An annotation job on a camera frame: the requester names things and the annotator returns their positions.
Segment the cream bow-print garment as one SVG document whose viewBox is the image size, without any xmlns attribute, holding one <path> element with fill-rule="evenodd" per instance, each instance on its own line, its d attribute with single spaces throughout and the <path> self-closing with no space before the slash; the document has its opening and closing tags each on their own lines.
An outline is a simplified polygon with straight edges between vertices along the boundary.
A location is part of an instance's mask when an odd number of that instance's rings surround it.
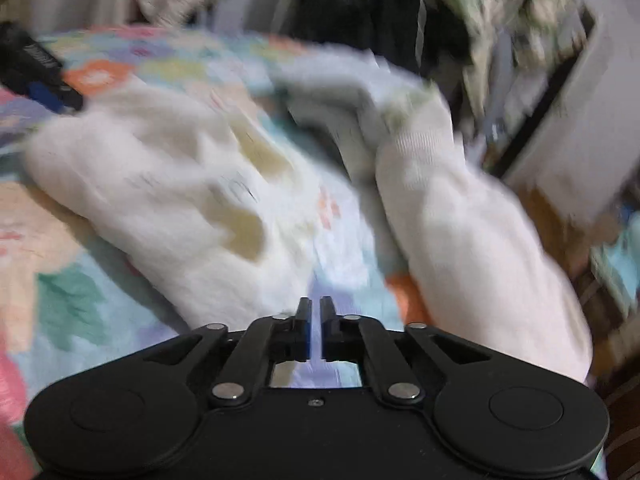
<svg viewBox="0 0 640 480">
<path fill-rule="evenodd" d="M 305 295 L 319 179 L 237 107 L 131 81 L 49 119 L 24 163 L 191 327 L 242 330 Z"/>
</svg>

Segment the cream waffle-knit garment green trim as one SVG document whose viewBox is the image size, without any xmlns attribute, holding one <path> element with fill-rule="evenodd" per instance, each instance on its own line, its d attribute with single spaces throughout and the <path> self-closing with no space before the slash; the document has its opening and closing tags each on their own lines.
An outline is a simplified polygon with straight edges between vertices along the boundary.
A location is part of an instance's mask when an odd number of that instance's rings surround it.
<svg viewBox="0 0 640 480">
<path fill-rule="evenodd" d="M 435 324 L 584 382 L 592 339 L 576 292 L 510 188 L 469 165 L 435 88 L 388 112 L 375 177 Z"/>
</svg>

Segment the light grey garment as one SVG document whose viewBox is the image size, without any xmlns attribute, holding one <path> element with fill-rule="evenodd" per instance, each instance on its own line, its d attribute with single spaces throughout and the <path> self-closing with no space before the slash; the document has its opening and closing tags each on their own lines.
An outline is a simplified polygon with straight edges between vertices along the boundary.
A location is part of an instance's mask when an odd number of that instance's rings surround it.
<svg viewBox="0 0 640 480">
<path fill-rule="evenodd" d="M 373 179 L 376 150 L 402 127 L 422 118 L 452 130 L 436 84 L 370 52 L 315 48 L 279 63 L 270 78 L 296 125 L 328 136 L 354 182 Z"/>
</svg>

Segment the floral quilted bedspread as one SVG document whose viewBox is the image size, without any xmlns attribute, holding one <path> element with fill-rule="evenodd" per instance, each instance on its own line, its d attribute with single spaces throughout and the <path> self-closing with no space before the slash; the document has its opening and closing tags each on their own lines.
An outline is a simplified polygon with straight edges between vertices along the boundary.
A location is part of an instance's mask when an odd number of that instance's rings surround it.
<svg viewBox="0 0 640 480">
<path fill-rule="evenodd" d="M 428 313 L 388 232 L 374 186 L 352 184 L 337 158 L 296 127 L 268 72 L 299 55 L 298 42 L 195 28 L 100 27 L 43 38 L 86 96 L 139 78 L 214 105 L 234 104 L 295 143 L 321 180 L 316 267 L 307 296 L 329 296 L 342 313 L 392 330 Z M 1 474 L 30 479 L 38 467 L 24 437 L 30 400 L 58 379 L 175 337 L 174 309 L 87 222 L 29 181 L 18 140 L 48 117 L 42 106 L 1 96 Z"/>
</svg>

